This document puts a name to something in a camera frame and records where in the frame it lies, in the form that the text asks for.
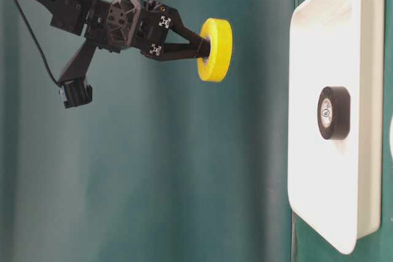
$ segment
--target black cable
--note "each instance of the black cable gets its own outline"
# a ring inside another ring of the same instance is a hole
[[[45,54],[44,54],[44,52],[42,51],[42,48],[41,48],[41,46],[40,46],[40,44],[39,44],[39,42],[38,42],[38,40],[37,40],[37,38],[36,38],[36,35],[34,35],[34,32],[33,32],[33,30],[32,30],[31,27],[30,27],[29,21],[27,20],[25,14],[23,13],[22,8],[20,7],[18,0],[14,0],[14,3],[15,3],[15,5],[17,6],[17,9],[19,10],[19,13],[20,13],[20,15],[21,15],[23,21],[25,22],[25,25],[26,25],[26,27],[27,27],[27,29],[28,29],[30,35],[31,35],[31,38],[33,38],[33,41],[34,41],[34,43],[35,43],[36,46],[37,46],[37,49],[38,49],[38,51],[39,51],[39,53],[40,53],[40,55],[41,55],[41,58],[42,58],[42,60],[43,60],[43,62],[44,62],[44,65],[45,65],[45,69],[47,70],[47,73],[48,73],[50,79],[54,82],[54,84],[56,84],[56,86],[59,87],[60,85],[59,85],[59,83],[56,81],[56,79],[54,78],[52,72],[50,71],[50,68],[49,68],[47,59],[46,59],[46,57],[45,57]]]

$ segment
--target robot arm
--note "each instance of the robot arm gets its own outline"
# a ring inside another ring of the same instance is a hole
[[[176,9],[158,1],[36,1],[52,14],[53,27],[80,36],[86,25],[84,43],[57,81],[66,108],[92,101],[92,87],[87,84],[86,74],[97,48],[120,53],[135,47],[157,61],[207,58],[210,53],[210,42],[187,29]],[[189,43],[166,43],[169,30]]]

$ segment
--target green curtain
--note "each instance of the green curtain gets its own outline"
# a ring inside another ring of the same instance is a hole
[[[199,31],[230,20],[233,61],[98,51],[93,103],[65,110],[11,0],[0,0],[1,261],[290,260],[287,79],[294,0],[160,0]],[[56,75],[83,39],[20,0]]]
[[[385,79],[384,79],[384,120],[383,120],[383,191],[381,228],[378,232],[357,242],[355,251],[349,255],[338,253],[331,245],[313,231],[300,218],[296,218],[293,262],[387,262],[393,261],[393,189],[392,156],[389,147],[389,129],[393,111],[392,82],[392,0],[386,0],[385,32]]]

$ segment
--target yellow disc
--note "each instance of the yellow disc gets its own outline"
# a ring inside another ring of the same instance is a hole
[[[198,59],[198,73],[203,81],[221,82],[227,75],[232,57],[232,29],[226,20],[209,18],[201,37],[210,41],[208,58]]]

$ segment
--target green fabric backdrop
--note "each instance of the green fabric backdrop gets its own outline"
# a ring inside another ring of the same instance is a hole
[[[385,32],[385,79],[384,79],[384,120],[383,120],[383,195],[380,230],[358,241],[353,254],[338,253],[323,238],[301,219],[296,218],[296,239],[294,239],[293,262],[387,262],[393,261],[393,162],[389,147],[389,129],[393,111],[392,81],[392,0],[386,0]]]
[[[1,261],[290,259],[287,73],[294,0],[161,0],[195,31],[235,33],[221,84],[196,61],[99,51],[93,103],[64,110],[10,0],[0,0]],[[56,75],[82,38],[20,1]]]

